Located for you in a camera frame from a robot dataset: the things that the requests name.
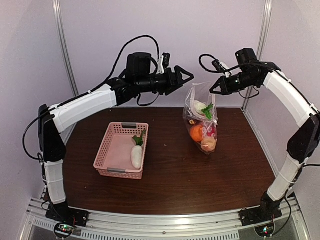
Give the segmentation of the white radish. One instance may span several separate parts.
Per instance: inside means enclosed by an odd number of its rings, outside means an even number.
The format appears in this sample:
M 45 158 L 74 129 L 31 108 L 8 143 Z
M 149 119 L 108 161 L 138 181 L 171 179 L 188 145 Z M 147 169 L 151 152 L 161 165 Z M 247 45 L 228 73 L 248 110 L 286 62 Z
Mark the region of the white radish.
M 132 137 L 135 146 L 131 149 L 131 164 L 136 169 L 139 170 L 142 167 L 142 160 L 143 160 L 143 137 L 146 133 L 146 130 L 144 129 L 140 136 L 134 135 Z
M 209 105 L 206 105 L 203 102 L 195 100 L 194 107 L 195 107 L 195 111 L 199 115 L 204 116 L 208 120 L 211 120 L 213 118 L 213 104 L 212 103 L 210 103 Z

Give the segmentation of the clear zip top bag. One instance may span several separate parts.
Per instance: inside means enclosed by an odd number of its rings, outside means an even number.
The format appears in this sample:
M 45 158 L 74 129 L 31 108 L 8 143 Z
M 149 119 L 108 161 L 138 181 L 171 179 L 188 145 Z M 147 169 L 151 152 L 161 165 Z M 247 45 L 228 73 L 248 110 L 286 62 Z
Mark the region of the clear zip top bag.
M 215 139 L 218 142 L 218 114 L 217 114 L 217 106 L 216 106 L 216 95 L 210 93 L 210 88 L 212 84 L 209 82 L 203 82 L 203 83 L 193 83 L 186 95 L 185 101 L 184 101 L 184 108 L 183 108 L 183 120 L 186 126 L 186 129 L 188 131 L 188 135 L 190 137 L 190 129 L 187 120 L 190 118 L 201 120 L 202 121 L 202 133 L 203 133 L 203 139 L 205 137 L 208 137 L 206 135 L 207 127 L 210 127 L 211 125 L 215 125 L 216 127 L 216 135 Z M 206 105 L 213 104 L 213 116 L 212 119 L 209 120 L 205 118 L 204 116 L 198 114 L 195 110 L 195 101 L 200 101 L 202 103 L 205 103 Z M 202 150 L 201 148 L 201 142 L 195 142 L 193 141 L 198 149 L 204 153 L 205 155 L 210 155 L 211 153 L 215 152 L 206 152 Z

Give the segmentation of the red apple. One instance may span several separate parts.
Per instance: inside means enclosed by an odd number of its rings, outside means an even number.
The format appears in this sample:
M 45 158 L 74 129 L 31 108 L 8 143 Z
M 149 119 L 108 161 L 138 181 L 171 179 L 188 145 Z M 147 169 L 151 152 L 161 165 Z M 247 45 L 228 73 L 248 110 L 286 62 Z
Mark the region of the red apple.
M 214 138 L 216 136 L 216 126 L 213 124 L 206 129 L 206 136 Z

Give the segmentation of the orange tangerine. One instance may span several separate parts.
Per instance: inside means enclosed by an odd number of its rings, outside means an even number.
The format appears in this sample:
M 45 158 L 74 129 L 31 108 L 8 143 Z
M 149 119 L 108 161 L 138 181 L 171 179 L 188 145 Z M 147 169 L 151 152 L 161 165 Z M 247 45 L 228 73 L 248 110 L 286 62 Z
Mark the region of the orange tangerine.
M 194 125 L 190 128 L 189 135 L 195 142 L 201 142 L 203 140 L 203 126 L 201 124 Z

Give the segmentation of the yellow peach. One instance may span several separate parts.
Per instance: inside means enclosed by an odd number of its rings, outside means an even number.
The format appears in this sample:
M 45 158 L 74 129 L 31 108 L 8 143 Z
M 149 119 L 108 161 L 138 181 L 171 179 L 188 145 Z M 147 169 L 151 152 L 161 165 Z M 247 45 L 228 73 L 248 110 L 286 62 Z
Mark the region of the yellow peach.
M 205 152 L 213 152 L 216 149 L 217 140 L 214 137 L 205 137 L 201 141 L 201 149 Z

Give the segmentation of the pink plastic basket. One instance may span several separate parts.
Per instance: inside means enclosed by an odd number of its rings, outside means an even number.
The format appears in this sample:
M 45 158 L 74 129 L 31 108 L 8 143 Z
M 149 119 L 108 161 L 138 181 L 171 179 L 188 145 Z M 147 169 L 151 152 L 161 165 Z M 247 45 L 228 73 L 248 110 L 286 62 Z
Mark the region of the pink plastic basket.
M 133 136 L 143 135 L 142 166 L 135 169 L 131 162 L 131 151 L 135 146 Z M 141 180 L 148 142 L 149 124 L 139 122 L 111 122 L 105 132 L 95 157 L 94 168 L 101 176 Z

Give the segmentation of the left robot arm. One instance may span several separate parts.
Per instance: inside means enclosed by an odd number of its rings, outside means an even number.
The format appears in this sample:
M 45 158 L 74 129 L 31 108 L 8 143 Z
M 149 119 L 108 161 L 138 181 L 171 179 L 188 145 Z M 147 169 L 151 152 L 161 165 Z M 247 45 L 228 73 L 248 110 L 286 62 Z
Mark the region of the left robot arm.
M 192 73 L 178 65 L 169 68 L 169 62 L 168 53 L 157 60 L 146 52 L 129 54 L 126 67 L 118 77 L 109 76 L 92 90 L 62 103 L 39 107 L 33 123 L 38 124 L 40 152 L 34 159 L 42 167 L 48 191 L 48 217 L 67 222 L 74 216 L 64 190 L 63 162 L 67 150 L 60 134 L 96 113 L 121 106 L 131 99 L 138 100 L 142 93 L 168 96 L 194 79 Z

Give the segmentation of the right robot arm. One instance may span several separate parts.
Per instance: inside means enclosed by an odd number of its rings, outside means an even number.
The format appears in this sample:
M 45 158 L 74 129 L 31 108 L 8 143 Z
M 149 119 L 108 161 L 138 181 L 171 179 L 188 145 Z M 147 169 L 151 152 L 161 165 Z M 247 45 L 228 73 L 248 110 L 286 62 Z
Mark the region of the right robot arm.
M 286 158 L 278 176 L 262 195 L 260 206 L 244 210 L 259 220 L 270 220 L 294 186 L 320 144 L 320 111 L 298 90 L 282 70 L 271 61 L 257 59 L 252 48 L 243 48 L 235 53 L 237 65 L 227 67 L 224 62 L 213 58 L 214 74 L 222 76 L 211 87 L 210 92 L 227 96 L 248 87 L 265 87 L 285 107 L 297 125 L 297 131 L 288 140 Z

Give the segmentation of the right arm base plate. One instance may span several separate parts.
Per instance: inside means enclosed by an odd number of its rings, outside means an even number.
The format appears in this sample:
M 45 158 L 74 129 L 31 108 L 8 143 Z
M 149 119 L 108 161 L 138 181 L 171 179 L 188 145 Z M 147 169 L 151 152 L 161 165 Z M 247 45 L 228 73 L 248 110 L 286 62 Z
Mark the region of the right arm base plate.
M 254 208 L 243 208 L 238 212 L 238 215 L 242 226 L 245 227 L 280 218 L 283 214 L 280 209 L 276 209 L 272 213 L 263 213 L 259 206 Z

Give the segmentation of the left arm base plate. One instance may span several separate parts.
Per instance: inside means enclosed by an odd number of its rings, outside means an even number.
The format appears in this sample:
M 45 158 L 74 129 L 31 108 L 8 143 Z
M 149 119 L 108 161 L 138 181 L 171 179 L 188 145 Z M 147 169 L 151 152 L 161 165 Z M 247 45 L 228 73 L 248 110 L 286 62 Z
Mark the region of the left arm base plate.
M 75 208 L 53 209 L 49 207 L 45 217 L 57 222 L 67 223 L 71 226 L 86 227 L 89 212 Z

